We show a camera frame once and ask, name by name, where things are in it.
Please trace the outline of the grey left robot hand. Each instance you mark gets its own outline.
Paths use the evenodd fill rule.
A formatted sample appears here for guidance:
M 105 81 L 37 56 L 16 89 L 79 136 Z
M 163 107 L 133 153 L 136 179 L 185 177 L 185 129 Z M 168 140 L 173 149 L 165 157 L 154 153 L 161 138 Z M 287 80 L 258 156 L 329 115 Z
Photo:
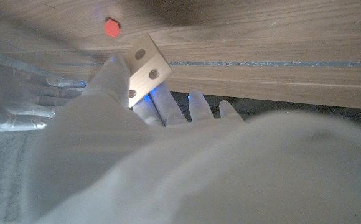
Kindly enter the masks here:
M 361 223 L 361 125 L 282 111 L 244 121 L 165 86 L 128 108 L 110 57 L 27 155 L 22 223 Z

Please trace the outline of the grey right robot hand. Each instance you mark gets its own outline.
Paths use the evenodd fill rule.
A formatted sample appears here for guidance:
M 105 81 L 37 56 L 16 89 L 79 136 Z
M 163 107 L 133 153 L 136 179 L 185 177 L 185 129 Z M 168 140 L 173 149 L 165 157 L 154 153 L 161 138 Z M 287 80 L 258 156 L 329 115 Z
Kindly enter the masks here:
M 44 129 L 86 83 L 0 65 L 0 132 Z

